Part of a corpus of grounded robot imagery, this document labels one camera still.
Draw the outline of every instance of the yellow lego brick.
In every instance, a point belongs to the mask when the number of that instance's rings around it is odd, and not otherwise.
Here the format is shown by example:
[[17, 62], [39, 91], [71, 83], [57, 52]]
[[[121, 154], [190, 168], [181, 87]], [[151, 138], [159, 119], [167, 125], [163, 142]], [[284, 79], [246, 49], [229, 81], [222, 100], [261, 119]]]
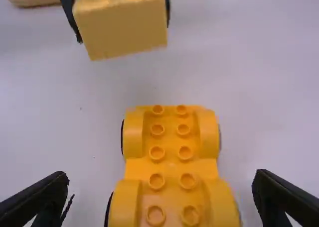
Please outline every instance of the yellow lego brick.
[[73, 15], [92, 60], [167, 45], [165, 0], [76, 0]]
[[219, 144], [215, 113], [203, 107], [127, 111], [125, 175], [114, 191], [108, 226], [239, 227], [235, 199], [218, 176]]

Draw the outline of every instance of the white background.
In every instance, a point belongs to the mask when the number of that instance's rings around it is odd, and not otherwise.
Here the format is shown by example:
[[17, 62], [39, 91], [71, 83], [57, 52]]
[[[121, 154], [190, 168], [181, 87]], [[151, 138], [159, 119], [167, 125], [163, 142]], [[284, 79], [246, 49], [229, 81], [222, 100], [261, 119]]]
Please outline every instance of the white background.
[[318, 0], [171, 0], [166, 49], [91, 62], [59, 6], [0, 1], [0, 200], [54, 171], [65, 227], [101, 227], [124, 172], [125, 109], [197, 104], [220, 117], [222, 178], [244, 226], [266, 168], [319, 196]]

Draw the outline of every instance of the black tire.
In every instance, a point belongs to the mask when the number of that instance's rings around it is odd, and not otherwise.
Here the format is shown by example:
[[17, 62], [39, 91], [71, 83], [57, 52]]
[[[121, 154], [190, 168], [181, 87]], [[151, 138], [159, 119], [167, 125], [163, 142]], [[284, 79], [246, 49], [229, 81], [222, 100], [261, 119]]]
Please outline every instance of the black tire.
[[122, 121], [122, 126], [121, 126], [121, 152], [123, 156], [123, 127], [124, 127], [124, 120]]
[[219, 151], [221, 151], [222, 145], [221, 145], [221, 131], [220, 131], [220, 125], [218, 124], [218, 132], [219, 132]]
[[106, 207], [104, 227], [108, 227], [108, 224], [109, 224], [109, 213], [110, 213], [110, 206], [111, 206], [112, 197], [113, 197], [113, 192], [111, 193], [111, 196], [109, 197], [108, 205]]

